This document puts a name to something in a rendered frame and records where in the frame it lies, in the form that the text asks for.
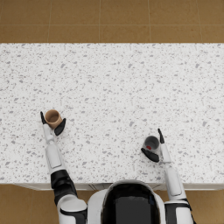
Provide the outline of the grey cup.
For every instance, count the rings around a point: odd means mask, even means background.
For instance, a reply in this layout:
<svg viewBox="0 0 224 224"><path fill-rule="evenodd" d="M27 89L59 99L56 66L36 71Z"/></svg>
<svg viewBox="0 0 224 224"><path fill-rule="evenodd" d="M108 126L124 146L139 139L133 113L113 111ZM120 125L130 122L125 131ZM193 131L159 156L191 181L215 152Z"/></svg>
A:
<svg viewBox="0 0 224 224"><path fill-rule="evenodd" d="M147 136L143 142L143 148L158 155L160 151L160 142L155 136Z"/></svg>

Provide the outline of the tan brown cup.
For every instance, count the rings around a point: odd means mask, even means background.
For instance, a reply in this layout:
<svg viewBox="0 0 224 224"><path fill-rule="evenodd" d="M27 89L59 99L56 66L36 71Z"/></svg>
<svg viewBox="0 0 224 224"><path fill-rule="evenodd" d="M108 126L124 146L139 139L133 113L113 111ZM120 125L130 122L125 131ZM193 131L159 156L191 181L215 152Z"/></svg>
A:
<svg viewBox="0 0 224 224"><path fill-rule="evenodd" d="M57 110L51 109L45 113L45 121L55 130L61 124L62 118Z"/></svg>

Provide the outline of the robot body dark round torso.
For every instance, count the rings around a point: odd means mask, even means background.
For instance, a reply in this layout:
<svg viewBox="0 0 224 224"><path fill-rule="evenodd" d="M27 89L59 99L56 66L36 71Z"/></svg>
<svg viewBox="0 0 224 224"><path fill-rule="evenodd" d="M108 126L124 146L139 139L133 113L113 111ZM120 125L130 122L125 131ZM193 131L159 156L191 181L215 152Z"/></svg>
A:
<svg viewBox="0 0 224 224"><path fill-rule="evenodd" d="M117 181L90 197L87 224L166 224L165 204L142 181Z"/></svg>

